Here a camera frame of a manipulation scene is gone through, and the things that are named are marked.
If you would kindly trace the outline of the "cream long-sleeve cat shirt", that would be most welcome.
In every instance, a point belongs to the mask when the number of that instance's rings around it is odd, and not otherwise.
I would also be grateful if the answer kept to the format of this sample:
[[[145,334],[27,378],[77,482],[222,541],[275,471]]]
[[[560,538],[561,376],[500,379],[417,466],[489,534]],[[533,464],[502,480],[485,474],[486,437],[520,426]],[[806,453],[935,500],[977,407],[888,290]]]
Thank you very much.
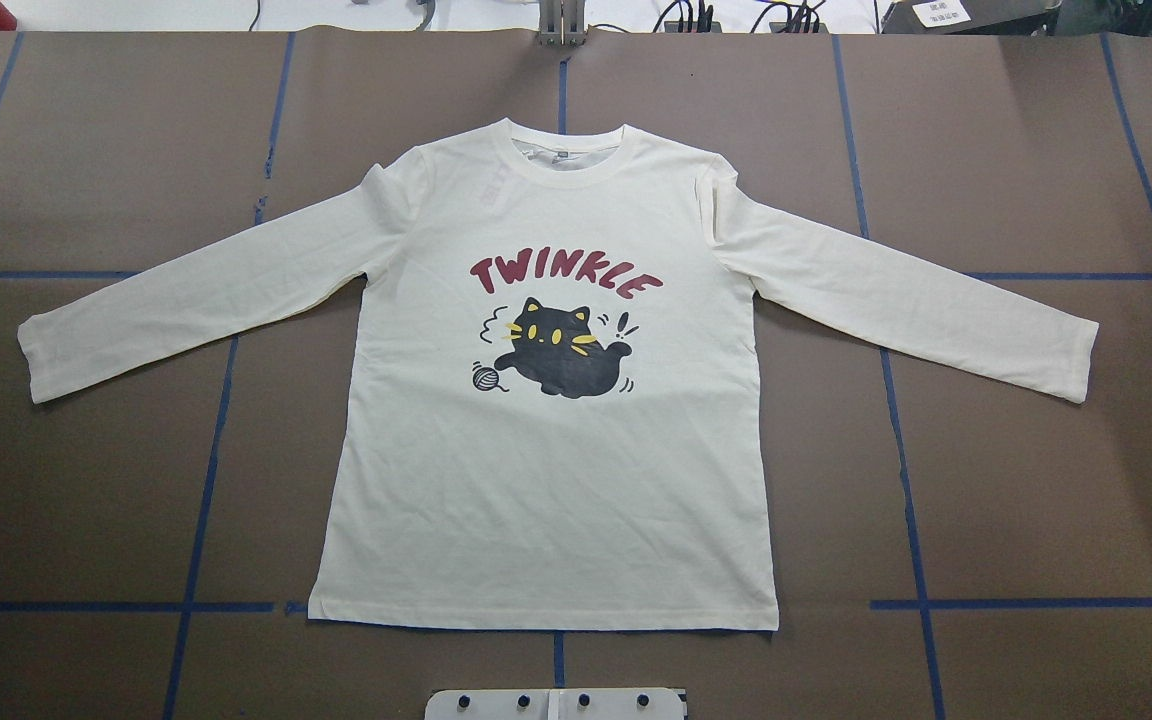
[[[750,199],[722,156],[503,119],[18,327],[37,404],[366,279],[312,619],[780,626],[755,300],[1087,395],[1097,323]]]

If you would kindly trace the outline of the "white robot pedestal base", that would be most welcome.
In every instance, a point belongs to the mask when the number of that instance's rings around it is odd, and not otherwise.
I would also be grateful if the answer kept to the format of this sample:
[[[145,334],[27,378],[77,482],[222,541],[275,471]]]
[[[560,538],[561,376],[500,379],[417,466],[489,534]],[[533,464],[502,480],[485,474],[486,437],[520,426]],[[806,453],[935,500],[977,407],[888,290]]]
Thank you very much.
[[[685,691],[667,687],[448,689],[425,719],[687,719]]]

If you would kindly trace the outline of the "aluminium frame post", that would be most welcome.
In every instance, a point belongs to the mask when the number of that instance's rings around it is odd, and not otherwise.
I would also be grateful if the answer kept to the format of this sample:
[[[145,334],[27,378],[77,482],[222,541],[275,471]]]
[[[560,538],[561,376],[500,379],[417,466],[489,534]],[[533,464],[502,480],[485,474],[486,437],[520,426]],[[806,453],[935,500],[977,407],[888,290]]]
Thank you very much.
[[[584,0],[540,0],[538,41],[545,47],[577,47],[588,40]]]

